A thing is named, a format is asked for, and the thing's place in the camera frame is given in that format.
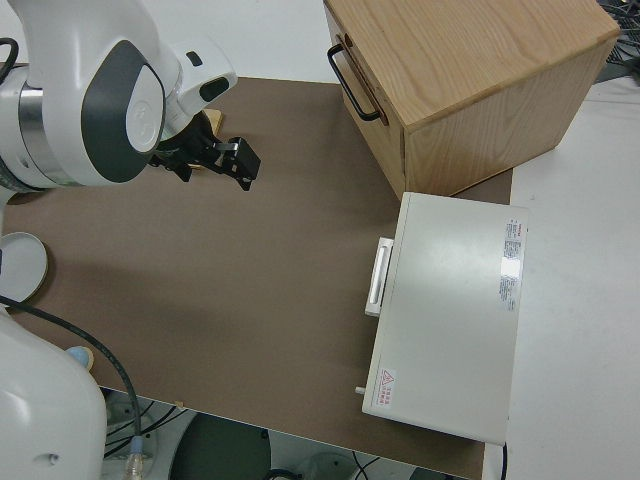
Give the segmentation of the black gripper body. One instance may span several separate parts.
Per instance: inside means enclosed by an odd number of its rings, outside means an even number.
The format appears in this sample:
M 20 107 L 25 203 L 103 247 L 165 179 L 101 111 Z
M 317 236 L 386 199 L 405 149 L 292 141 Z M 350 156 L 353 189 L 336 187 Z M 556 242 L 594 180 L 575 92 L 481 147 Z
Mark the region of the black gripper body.
M 218 142 L 208 116 L 200 112 L 178 134 L 161 141 L 148 164 L 175 173 L 183 182 L 190 180 L 192 165 L 222 174 L 222 168 L 216 164 L 221 154 L 213 148 Z

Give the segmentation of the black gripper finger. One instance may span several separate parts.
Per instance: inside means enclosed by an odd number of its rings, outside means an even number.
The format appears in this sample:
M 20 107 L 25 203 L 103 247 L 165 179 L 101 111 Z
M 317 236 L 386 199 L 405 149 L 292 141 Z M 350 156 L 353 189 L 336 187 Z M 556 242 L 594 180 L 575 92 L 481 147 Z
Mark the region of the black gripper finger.
M 256 179 L 261 160 L 242 137 L 233 137 L 227 142 L 217 142 L 213 146 L 219 154 L 215 161 L 217 169 L 234 179 Z
M 238 163 L 224 163 L 222 165 L 222 173 L 233 178 L 243 191 L 249 191 L 252 184 L 252 176 L 250 172 Z

